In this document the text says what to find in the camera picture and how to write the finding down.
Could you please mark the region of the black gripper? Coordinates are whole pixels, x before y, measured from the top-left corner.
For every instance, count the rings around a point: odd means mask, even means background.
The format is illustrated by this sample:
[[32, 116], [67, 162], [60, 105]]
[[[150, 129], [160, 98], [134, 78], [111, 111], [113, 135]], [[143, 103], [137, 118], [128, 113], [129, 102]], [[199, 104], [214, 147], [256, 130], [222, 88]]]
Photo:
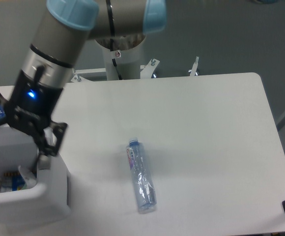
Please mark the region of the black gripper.
[[51, 114], [63, 91], [43, 85], [40, 80], [44, 70], [37, 70], [34, 77], [21, 71], [10, 99], [0, 93], [0, 126], [8, 124], [33, 137], [38, 148], [37, 169], [49, 170], [57, 157], [68, 124], [51, 121]]

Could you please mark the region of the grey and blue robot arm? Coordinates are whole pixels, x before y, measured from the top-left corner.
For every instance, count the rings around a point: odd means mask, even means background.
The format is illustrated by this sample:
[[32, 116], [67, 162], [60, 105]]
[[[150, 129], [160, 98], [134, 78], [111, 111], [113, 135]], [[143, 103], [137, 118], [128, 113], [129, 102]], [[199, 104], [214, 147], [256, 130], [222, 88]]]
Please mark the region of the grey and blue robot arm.
[[9, 99], [0, 93], [0, 126], [32, 137], [37, 161], [57, 156], [67, 124], [51, 116], [87, 40], [162, 31], [163, 0], [49, 0]]

